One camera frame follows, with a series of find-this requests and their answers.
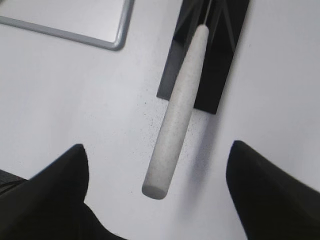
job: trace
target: white surface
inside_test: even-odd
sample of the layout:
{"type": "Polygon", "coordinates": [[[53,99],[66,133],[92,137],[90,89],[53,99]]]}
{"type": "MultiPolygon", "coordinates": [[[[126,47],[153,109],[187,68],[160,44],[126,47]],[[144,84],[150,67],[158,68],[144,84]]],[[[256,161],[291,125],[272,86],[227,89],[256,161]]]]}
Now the white surface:
{"type": "Polygon", "coordinates": [[[209,29],[197,27],[186,53],[155,142],[142,192],[163,199],[174,175],[199,88],[209,29]]]}
{"type": "Polygon", "coordinates": [[[113,43],[124,0],[2,0],[0,16],[113,43]]]}
{"type": "Polygon", "coordinates": [[[320,1],[251,0],[217,116],[194,110],[170,190],[141,193],[180,0],[137,0],[123,50],[0,25],[0,169],[30,178],[74,143],[86,203],[130,240],[244,240],[225,180],[240,139],[320,191],[320,1]]]}

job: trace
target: gray metal frame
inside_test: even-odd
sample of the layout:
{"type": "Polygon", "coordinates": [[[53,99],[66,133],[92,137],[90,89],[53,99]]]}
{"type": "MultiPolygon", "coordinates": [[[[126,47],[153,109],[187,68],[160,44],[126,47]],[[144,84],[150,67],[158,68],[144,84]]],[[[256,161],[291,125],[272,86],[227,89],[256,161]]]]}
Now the gray metal frame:
{"type": "Polygon", "coordinates": [[[134,1],[135,0],[124,0],[120,22],[119,22],[119,26],[118,26],[118,30],[117,30],[117,34],[114,42],[105,41],[105,40],[97,39],[94,37],[81,35],[81,34],[69,32],[69,31],[64,31],[64,30],[60,30],[60,29],[56,29],[48,26],[43,26],[43,25],[39,25],[39,24],[27,22],[27,21],[21,21],[21,20],[17,20],[14,18],[6,17],[6,16],[0,16],[0,24],[5,24],[5,25],[21,28],[21,29],[26,29],[26,30],[30,30],[30,31],[34,31],[42,34],[52,35],[55,37],[76,41],[83,44],[92,45],[92,46],[103,48],[103,49],[116,51],[116,50],[120,50],[125,45],[131,13],[134,6],[134,1]]]}

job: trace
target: white cylindrical handle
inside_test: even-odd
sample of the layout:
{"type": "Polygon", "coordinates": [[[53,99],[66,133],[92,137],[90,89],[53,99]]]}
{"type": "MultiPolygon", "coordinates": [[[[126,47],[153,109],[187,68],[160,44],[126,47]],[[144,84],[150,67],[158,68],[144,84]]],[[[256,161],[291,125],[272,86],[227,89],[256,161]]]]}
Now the white cylindrical handle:
{"type": "Polygon", "coordinates": [[[197,27],[177,76],[142,186],[144,195],[163,199],[169,189],[194,108],[209,30],[197,27]]]}

